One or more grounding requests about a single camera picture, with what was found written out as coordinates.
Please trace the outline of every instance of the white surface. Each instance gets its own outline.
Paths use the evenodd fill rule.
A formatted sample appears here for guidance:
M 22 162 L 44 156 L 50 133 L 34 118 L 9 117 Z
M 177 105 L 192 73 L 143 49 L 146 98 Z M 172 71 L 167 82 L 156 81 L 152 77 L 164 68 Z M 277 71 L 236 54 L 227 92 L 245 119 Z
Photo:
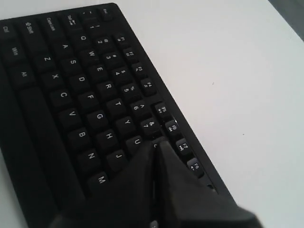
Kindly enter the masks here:
M 1 0 L 0 19 L 105 1 Z M 267 0 L 118 0 L 236 202 L 303 227 L 304 44 Z M 25 228 L 3 161 L 2 228 Z

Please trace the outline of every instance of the table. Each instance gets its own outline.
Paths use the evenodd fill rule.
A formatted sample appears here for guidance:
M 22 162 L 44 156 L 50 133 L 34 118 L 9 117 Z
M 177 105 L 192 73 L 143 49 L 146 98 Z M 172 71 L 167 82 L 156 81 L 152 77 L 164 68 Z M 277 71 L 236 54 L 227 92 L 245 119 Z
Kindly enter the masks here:
M 2 1 L 0 19 L 100 4 Z M 117 0 L 236 202 L 303 227 L 304 44 L 267 0 Z M 0 155 L 2 228 L 26 228 Z

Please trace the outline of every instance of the black key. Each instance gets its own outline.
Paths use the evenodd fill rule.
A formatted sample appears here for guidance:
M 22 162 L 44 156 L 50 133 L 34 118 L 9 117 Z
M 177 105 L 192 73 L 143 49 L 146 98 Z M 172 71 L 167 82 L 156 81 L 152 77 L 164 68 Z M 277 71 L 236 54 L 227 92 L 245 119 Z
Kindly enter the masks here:
M 147 72 L 143 67 L 142 63 L 132 64 L 132 70 L 138 80 L 142 80 L 147 77 Z
M 103 21 L 110 21 L 113 19 L 113 15 L 107 7 L 102 6 L 101 8 L 99 8 L 99 12 Z
M 127 102 L 133 102 L 141 98 L 141 94 L 135 83 L 127 84 L 121 87 L 121 92 Z
M 10 78 L 16 89 L 34 85 L 36 80 L 28 64 L 18 65 L 9 69 Z
M 65 27 L 69 35 L 79 33 L 82 31 L 82 26 L 77 19 L 77 16 L 73 13 L 65 14 L 61 17 L 63 26 Z
M 145 117 L 151 116 L 148 106 L 145 104 L 144 100 L 140 100 L 130 105 L 133 115 L 137 119 L 143 119 Z
M 112 119 L 119 118 L 127 113 L 127 109 L 120 98 L 107 102 L 105 106 Z
M 79 169 L 83 175 L 87 175 L 101 167 L 96 150 L 90 149 L 77 156 Z
M 188 161 L 187 166 L 197 177 L 201 177 L 204 175 L 204 169 L 199 164 L 196 158 L 192 158 L 190 161 Z
M 154 118 L 142 121 L 140 126 L 144 135 L 147 137 L 152 137 L 160 131 L 160 125 L 154 120 Z
M 77 75 L 82 73 L 82 68 L 77 58 L 63 59 L 60 61 L 65 76 Z
M 134 51 L 131 47 L 127 48 L 127 49 L 124 49 L 123 50 L 123 55 L 129 63 L 137 63 L 138 62 L 136 54 L 134 53 Z
M 90 128 L 94 131 L 104 129 L 109 125 L 109 122 L 102 110 L 93 112 L 86 116 Z
M 7 43 L 0 50 L 4 62 L 9 66 L 23 62 L 26 59 L 24 50 L 18 42 Z
M 73 57 L 74 55 L 70 43 L 66 40 L 62 40 L 53 44 L 53 51 L 55 53 L 56 58 L 58 59 Z
M 123 59 L 120 57 L 118 52 L 104 54 L 103 61 L 108 69 L 114 69 L 116 67 L 121 67 L 124 64 Z
M 99 63 L 99 57 L 94 49 L 84 50 L 79 53 L 79 58 L 83 66 L 91 66 Z
M 90 192 L 93 195 L 99 195 L 100 190 L 102 190 L 109 182 L 109 179 L 105 172 L 100 172 L 99 174 L 91 177 L 87 184 L 89 186 Z
M 175 144 L 181 155 L 187 155 L 192 152 L 186 139 L 178 140 Z
M 154 83 L 149 78 L 143 79 L 141 81 L 141 86 L 145 96 L 152 96 L 157 93 Z
M 181 135 L 179 125 L 175 120 L 171 120 L 165 124 L 169 136 L 173 139 Z
M 17 36 L 17 33 L 13 25 L 9 22 L 3 21 L 0 22 L 0 41 L 7 41 L 14 39 Z
M 58 114 L 61 126 L 65 130 L 72 130 L 81 126 L 81 119 L 75 108 L 64 110 Z
M 58 71 L 45 73 L 40 76 L 43 86 L 49 91 L 63 87 L 65 84 Z
M 117 96 L 117 90 L 113 83 L 110 81 L 98 84 L 97 90 L 102 101 L 108 101 Z
M 158 144 L 161 142 L 161 141 L 164 141 L 166 140 L 166 138 L 164 136 L 161 136 L 155 140 L 152 141 L 152 144 L 153 144 L 153 147 L 156 148 L 158 146 Z
M 39 74 L 55 70 L 56 65 L 50 54 L 43 54 L 34 58 L 34 65 Z
M 86 30 L 92 38 L 101 37 L 105 34 L 105 30 L 102 29 L 102 26 L 99 22 L 89 23 L 86 26 Z
M 93 92 L 79 95 L 78 101 L 83 112 L 89 112 L 99 107 L 99 102 Z
M 21 90 L 19 101 L 48 186 L 59 208 L 85 200 L 66 147 L 41 90 Z
M 171 118 L 171 115 L 167 110 L 166 104 L 164 102 L 155 105 L 154 109 L 156 111 L 157 116 L 162 120 L 168 120 Z
M 95 47 L 99 54 L 114 51 L 114 45 L 109 37 L 102 37 L 95 40 Z
M 65 34 L 56 17 L 44 17 L 39 22 L 49 41 L 54 42 L 65 38 Z
M 115 126 L 121 137 L 129 137 L 136 131 L 136 127 L 134 125 L 131 117 L 127 116 L 123 119 L 117 120 L 115 122 Z
M 125 85 L 132 82 L 131 73 L 126 66 L 112 70 L 111 74 L 116 85 Z
M 143 139 L 138 135 L 125 141 L 128 152 L 133 156 L 141 146 Z
M 67 134 L 67 139 L 73 151 L 80 151 L 91 145 L 90 136 L 84 127 Z
M 88 73 L 93 83 L 104 82 L 109 79 L 108 73 L 102 64 L 89 67 Z
M 127 47 L 130 46 L 129 43 L 127 42 L 127 39 L 126 39 L 125 35 L 122 34 L 122 33 L 119 33 L 119 34 L 114 35 L 114 39 L 115 39 L 116 44 L 117 44 L 121 49 L 127 48 Z
M 81 93 L 90 89 L 90 84 L 84 74 L 70 77 L 68 80 L 75 93 Z
M 112 129 L 98 134 L 96 140 L 102 154 L 107 153 L 111 149 L 118 148 L 118 140 Z
M 128 164 L 123 150 L 115 151 L 106 157 L 112 171 L 118 172 Z
M 91 47 L 90 38 L 85 33 L 72 36 L 71 41 L 77 52 Z
M 50 93 L 51 103 L 54 108 L 62 109 L 70 106 L 73 101 L 67 89 L 60 89 Z
M 82 23 L 89 23 L 97 20 L 97 14 L 95 13 L 95 11 L 92 10 L 83 11 L 79 13 L 79 16 Z
M 48 51 L 48 47 L 45 44 L 39 27 L 35 21 L 25 20 L 19 24 L 19 29 L 23 36 L 25 46 L 32 56 Z

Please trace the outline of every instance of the keyboard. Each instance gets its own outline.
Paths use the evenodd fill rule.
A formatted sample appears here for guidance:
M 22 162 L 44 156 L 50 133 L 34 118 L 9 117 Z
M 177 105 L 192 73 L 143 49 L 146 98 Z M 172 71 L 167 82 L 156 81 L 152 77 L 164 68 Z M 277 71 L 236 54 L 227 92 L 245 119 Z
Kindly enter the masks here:
M 0 106 L 2 154 L 30 228 L 98 196 L 145 140 L 168 140 L 232 199 L 113 3 L 1 20 Z

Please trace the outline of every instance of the j key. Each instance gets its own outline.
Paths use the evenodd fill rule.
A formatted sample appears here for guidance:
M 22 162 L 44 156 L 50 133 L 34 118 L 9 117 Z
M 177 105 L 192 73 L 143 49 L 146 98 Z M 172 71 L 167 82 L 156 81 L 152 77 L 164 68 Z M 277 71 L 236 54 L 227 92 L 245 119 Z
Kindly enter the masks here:
M 97 20 L 96 13 L 91 10 L 83 11 L 83 12 L 79 13 L 79 16 L 80 16 L 80 20 L 83 23 L 88 23 L 88 22 L 92 22 L 92 21 L 94 22 Z
M 142 91 L 145 96 L 152 96 L 157 93 L 156 87 L 150 78 L 141 81 Z
M 112 171 L 118 172 L 122 170 L 128 164 L 128 160 L 125 157 L 123 150 L 115 151 L 106 157 L 107 162 Z
M 85 33 L 76 34 L 71 37 L 72 44 L 76 52 L 90 48 L 90 38 Z
M 66 40 L 61 40 L 53 44 L 53 51 L 58 59 L 73 57 L 74 54 L 70 43 Z
M 173 139 L 180 136 L 181 131 L 175 120 L 171 120 L 165 124 L 169 136 Z
M 119 118 L 127 113 L 127 109 L 120 98 L 107 102 L 105 106 L 112 119 Z
M 19 24 L 19 30 L 24 38 L 25 46 L 32 56 L 48 51 L 48 47 L 42 38 L 37 23 L 33 20 L 25 20 Z
M 69 58 L 60 61 L 65 76 L 80 74 L 82 68 L 77 58 Z
M 144 100 L 132 103 L 131 110 L 136 119 L 143 119 L 145 117 L 151 116 L 148 106 L 145 104 Z
M 157 116 L 162 120 L 168 120 L 171 118 L 169 111 L 167 110 L 166 104 L 164 102 L 154 106 Z
M 89 186 L 90 192 L 93 195 L 99 195 L 100 190 L 102 190 L 109 182 L 109 179 L 105 172 L 100 172 L 93 177 L 91 177 L 87 184 Z
M 99 107 L 99 102 L 93 92 L 79 95 L 78 101 L 83 112 L 89 112 Z
M 132 82 L 132 76 L 127 67 L 112 70 L 111 75 L 116 85 L 125 85 Z
M 68 80 L 75 93 L 81 93 L 90 89 L 88 79 L 83 74 L 70 77 Z
M 94 131 L 104 129 L 109 125 L 109 122 L 102 110 L 90 113 L 86 116 L 90 128 Z
M 16 89 L 35 84 L 34 73 L 28 64 L 18 65 L 9 69 L 10 78 Z
M 129 154 L 132 156 L 135 155 L 142 142 L 143 139 L 139 135 L 125 141 Z
M 108 69 L 114 69 L 116 67 L 121 67 L 124 62 L 118 52 L 112 52 L 109 54 L 104 54 L 102 59 Z
M 102 26 L 99 22 L 89 23 L 86 26 L 86 30 L 91 38 L 101 37 L 105 34 L 105 30 L 102 29 Z
M 102 64 L 89 67 L 88 73 L 89 73 L 90 80 L 93 83 L 104 82 L 109 79 L 107 70 L 105 69 L 104 65 L 102 65 Z
M 5 44 L 1 47 L 0 51 L 4 62 L 9 66 L 23 62 L 26 59 L 24 50 L 18 42 Z
M 61 17 L 61 20 L 69 35 L 82 31 L 82 26 L 75 14 L 65 14 Z
M 17 36 L 17 33 L 13 25 L 9 22 L 0 22 L 0 41 L 7 41 L 14 39 Z
M 147 137 L 152 137 L 160 131 L 160 125 L 154 120 L 154 118 L 142 121 L 140 126 L 144 135 Z
M 54 42 L 65 38 L 65 34 L 56 17 L 44 17 L 39 22 L 49 41 Z
M 141 98 L 141 94 L 135 83 L 127 84 L 121 87 L 121 92 L 127 102 L 136 101 Z
M 154 148 L 156 148 L 158 146 L 158 144 L 161 142 L 161 141 L 164 141 L 166 140 L 166 138 L 164 136 L 161 136 L 155 140 L 152 141 L 152 145 Z
M 99 63 L 99 57 L 94 49 L 79 52 L 79 58 L 83 66 L 91 66 Z
M 99 54 L 114 51 L 114 46 L 109 37 L 102 37 L 95 40 L 95 47 Z
M 127 42 L 127 39 L 126 39 L 125 35 L 122 34 L 122 33 L 114 35 L 114 39 L 115 39 L 115 42 L 117 43 L 117 45 L 121 49 L 127 48 L 127 47 L 130 46 L 129 43 Z
M 65 108 L 73 103 L 72 98 L 67 89 L 60 89 L 54 91 L 49 96 L 53 107 L 56 109 Z
M 75 108 L 60 112 L 58 118 L 62 128 L 65 130 L 72 130 L 81 126 L 81 119 Z
M 123 119 L 117 120 L 115 122 L 115 126 L 121 137 L 125 138 L 132 135 L 136 131 L 136 127 L 134 125 L 131 117 L 127 116 Z
M 102 154 L 107 153 L 111 149 L 118 148 L 118 140 L 112 129 L 98 134 L 96 140 Z
M 80 151 L 91 145 L 90 136 L 84 127 L 67 134 L 67 139 L 73 151 Z
M 187 166 L 197 177 L 204 175 L 204 169 L 196 158 L 192 158 L 190 161 L 188 161 Z
M 178 140 L 175 144 L 181 155 L 187 155 L 192 152 L 186 139 Z
M 131 47 L 127 48 L 127 49 L 124 49 L 123 50 L 123 55 L 129 63 L 138 62 L 136 54 Z
M 147 72 L 143 67 L 142 63 L 132 64 L 132 70 L 138 80 L 142 80 L 147 77 Z
M 34 65 L 39 74 L 55 70 L 56 65 L 50 54 L 43 54 L 34 58 Z
M 40 76 L 43 86 L 48 90 L 54 90 L 63 87 L 65 84 L 62 75 L 58 71 L 45 73 Z
M 107 7 L 101 7 L 99 12 L 103 21 L 110 21 L 113 19 L 113 15 Z
M 102 101 L 107 101 L 117 96 L 117 90 L 110 81 L 98 84 L 97 90 Z
M 90 149 L 77 156 L 78 165 L 83 175 L 87 175 L 101 167 L 96 150 Z

